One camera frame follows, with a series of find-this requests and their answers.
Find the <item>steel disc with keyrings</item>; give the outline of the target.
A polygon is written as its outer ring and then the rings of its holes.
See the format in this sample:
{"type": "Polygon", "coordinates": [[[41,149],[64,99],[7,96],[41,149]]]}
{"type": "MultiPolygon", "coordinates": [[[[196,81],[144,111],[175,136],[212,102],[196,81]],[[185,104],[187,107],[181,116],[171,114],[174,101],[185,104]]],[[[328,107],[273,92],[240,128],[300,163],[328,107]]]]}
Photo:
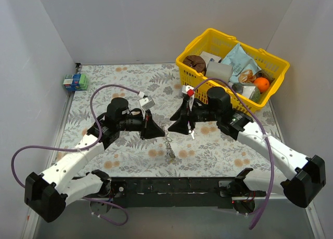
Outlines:
{"type": "Polygon", "coordinates": [[[165,127],[165,123],[160,122],[159,127],[164,131],[163,141],[166,148],[166,156],[168,157],[168,163],[172,163],[176,158],[175,153],[171,146],[172,139],[169,137],[169,132],[165,127]]]}

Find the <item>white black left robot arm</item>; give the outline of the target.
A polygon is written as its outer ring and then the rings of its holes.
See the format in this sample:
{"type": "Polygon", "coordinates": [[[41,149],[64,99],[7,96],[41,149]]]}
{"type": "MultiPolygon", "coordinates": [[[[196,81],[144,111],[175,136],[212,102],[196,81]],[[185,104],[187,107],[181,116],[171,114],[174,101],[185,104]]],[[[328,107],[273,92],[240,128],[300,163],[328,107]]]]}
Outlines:
{"type": "Polygon", "coordinates": [[[114,143],[122,131],[137,131],[143,140],[164,137],[164,130],[152,118],[150,108],[154,104],[151,97],[144,96],[139,100],[139,108],[129,110],[126,99],[112,99],[74,152],[67,153],[40,174],[32,172],[27,176],[24,202],[46,222],[52,222],[66,206],[83,197],[109,196],[113,189],[107,173],[93,170],[79,179],[75,175],[114,143]]]}

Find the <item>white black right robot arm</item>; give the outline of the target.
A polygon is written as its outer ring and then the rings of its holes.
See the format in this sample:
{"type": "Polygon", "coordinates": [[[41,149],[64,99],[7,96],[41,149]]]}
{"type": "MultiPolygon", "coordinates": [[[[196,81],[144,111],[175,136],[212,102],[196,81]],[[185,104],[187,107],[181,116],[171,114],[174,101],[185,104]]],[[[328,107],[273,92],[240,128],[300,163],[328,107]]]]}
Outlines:
{"type": "Polygon", "coordinates": [[[183,102],[170,118],[170,132],[193,135],[197,122],[216,122],[225,135],[252,148],[280,170],[274,177],[247,168],[235,177],[224,192],[247,196],[253,191],[270,190],[284,195],[298,207],[306,208],[326,184],[325,162],[318,155],[299,153],[263,132],[249,115],[232,107],[229,94],[222,87],[208,90],[208,103],[194,97],[194,88],[182,87],[183,102]]]}

